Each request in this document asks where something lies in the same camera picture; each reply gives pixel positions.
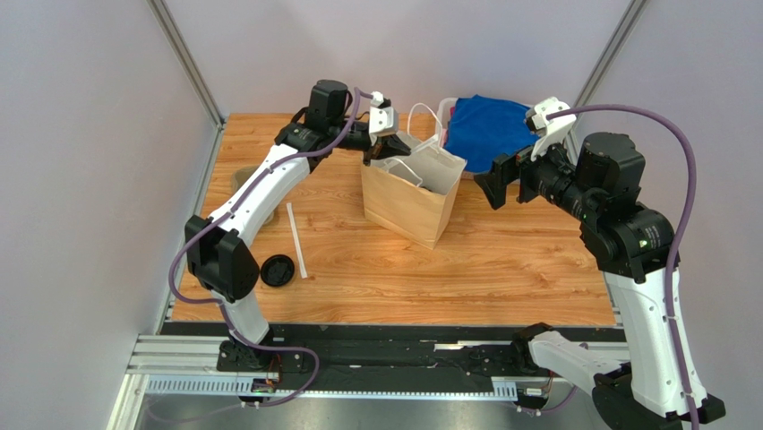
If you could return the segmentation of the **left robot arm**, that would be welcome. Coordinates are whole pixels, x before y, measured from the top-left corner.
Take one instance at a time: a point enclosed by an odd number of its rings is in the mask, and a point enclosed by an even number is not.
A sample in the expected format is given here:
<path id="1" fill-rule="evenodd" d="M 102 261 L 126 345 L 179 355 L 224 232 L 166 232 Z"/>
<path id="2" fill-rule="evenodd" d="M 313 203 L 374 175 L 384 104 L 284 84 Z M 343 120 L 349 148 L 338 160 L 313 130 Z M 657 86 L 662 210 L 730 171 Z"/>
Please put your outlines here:
<path id="1" fill-rule="evenodd" d="M 180 255 L 189 272 L 211 293 L 229 328 L 233 353 L 260 370 L 286 352 L 271 347 L 272 331 L 254 291 L 265 272 L 250 246 L 282 200 L 335 149 L 359 151 L 364 164 L 404 156 L 397 136 L 399 114 L 379 91 L 351 90 L 319 80 L 309 102 L 279 131 L 267 156 L 234 195 L 208 217 L 184 226 Z"/>

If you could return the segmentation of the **brown paper bag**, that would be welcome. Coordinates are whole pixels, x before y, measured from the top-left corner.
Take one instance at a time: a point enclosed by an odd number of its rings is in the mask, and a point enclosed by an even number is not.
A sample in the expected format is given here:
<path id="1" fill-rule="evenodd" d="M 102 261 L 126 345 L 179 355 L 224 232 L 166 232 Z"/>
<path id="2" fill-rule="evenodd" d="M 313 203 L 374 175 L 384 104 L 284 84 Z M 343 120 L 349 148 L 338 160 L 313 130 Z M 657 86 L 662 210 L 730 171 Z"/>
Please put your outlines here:
<path id="1" fill-rule="evenodd" d="M 376 160 L 360 168 L 364 215 L 371 222 L 428 249 L 448 226 L 467 162 L 444 149 L 442 118 L 425 141 L 399 132 L 411 154 Z"/>

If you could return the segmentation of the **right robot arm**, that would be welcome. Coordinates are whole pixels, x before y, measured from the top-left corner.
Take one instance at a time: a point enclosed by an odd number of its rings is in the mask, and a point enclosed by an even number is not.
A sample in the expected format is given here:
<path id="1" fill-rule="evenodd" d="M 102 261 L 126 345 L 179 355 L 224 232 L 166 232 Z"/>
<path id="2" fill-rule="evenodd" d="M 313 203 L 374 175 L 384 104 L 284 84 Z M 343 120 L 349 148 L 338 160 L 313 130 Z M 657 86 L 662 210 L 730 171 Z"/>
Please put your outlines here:
<path id="1" fill-rule="evenodd" d="M 646 161 L 624 134 L 592 133 L 571 162 L 554 144 L 533 157 L 526 147 L 502 154 L 475 175 L 494 209 L 507 188 L 519 184 L 519 202 L 537 197 L 579 222 L 580 237 L 594 256 L 618 308 L 629 360 L 603 357 L 537 323 L 513 335 L 510 362 L 521 373 L 546 370 L 589 395 L 612 429 L 679 429 L 712 423 L 725 404 L 702 386 L 688 354 L 677 354 L 671 326 L 680 315 L 678 271 L 668 265 L 677 236 L 670 221 L 638 200 Z"/>

